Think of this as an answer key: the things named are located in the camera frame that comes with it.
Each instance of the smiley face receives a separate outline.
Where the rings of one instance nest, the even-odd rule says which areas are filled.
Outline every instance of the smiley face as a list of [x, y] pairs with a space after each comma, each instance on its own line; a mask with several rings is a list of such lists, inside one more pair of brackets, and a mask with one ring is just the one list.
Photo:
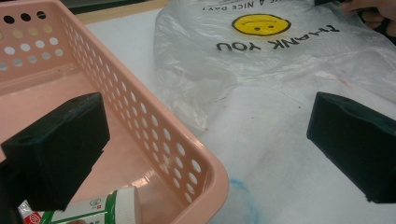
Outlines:
[[278, 35], [290, 26], [289, 21], [269, 14], [250, 14], [233, 21], [233, 28], [245, 35]]

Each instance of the wooden edge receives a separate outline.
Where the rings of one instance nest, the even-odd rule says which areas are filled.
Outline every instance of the wooden edge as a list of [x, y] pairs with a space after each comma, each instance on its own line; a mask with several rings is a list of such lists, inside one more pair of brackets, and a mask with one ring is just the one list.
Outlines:
[[151, 11], [162, 8], [166, 5], [167, 0], [148, 0], [147, 2], [131, 4], [123, 7], [113, 7], [93, 12], [77, 14], [76, 17], [84, 24], [98, 21], [105, 21], [114, 18], [124, 17], [140, 12]]

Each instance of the pink plastic basket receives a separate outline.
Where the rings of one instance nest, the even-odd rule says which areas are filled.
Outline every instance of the pink plastic basket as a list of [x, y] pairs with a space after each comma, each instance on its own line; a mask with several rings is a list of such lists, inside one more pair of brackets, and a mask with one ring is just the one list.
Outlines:
[[60, 1], [1, 3], [0, 14], [1, 142], [99, 91], [111, 139], [73, 201], [135, 185], [144, 223], [217, 213], [228, 193], [223, 165]]

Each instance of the finger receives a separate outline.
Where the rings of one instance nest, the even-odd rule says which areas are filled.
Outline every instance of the finger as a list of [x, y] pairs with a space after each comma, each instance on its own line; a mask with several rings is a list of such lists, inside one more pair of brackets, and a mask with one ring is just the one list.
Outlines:
[[387, 35], [396, 37], [396, 21], [391, 21], [388, 24]]
[[352, 0], [340, 4], [344, 11], [353, 11], [360, 8], [377, 7], [379, 1], [376, 0]]
[[364, 21], [383, 21], [384, 17], [379, 14], [379, 12], [375, 11], [363, 11], [361, 13], [361, 17], [363, 18]]
[[375, 29], [376, 27], [381, 25], [380, 21], [367, 21], [365, 22], [366, 26], [368, 26], [370, 29]]

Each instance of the plastic bag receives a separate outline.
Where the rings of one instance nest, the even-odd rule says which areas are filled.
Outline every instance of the plastic bag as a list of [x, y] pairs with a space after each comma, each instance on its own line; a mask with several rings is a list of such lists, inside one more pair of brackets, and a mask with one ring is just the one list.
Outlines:
[[304, 77], [299, 91], [309, 97], [297, 100], [310, 101], [312, 87], [335, 78], [396, 99], [395, 47], [335, 3], [170, 0], [156, 20], [154, 56], [163, 101], [194, 130], [207, 129], [208, 116], [221, 114], [216, 103], [241, 86], [285, 91]]
[[[257, 14], [263, 30], [241, 28]], [[395, 204], [368, 203], [306, 138], [318, 91], [396, 119], [396, 48], [357, 15], [313, 0], [169, 0], [154, 57], [157, 95], [230, 177], [211, 223], [396, 222]]]

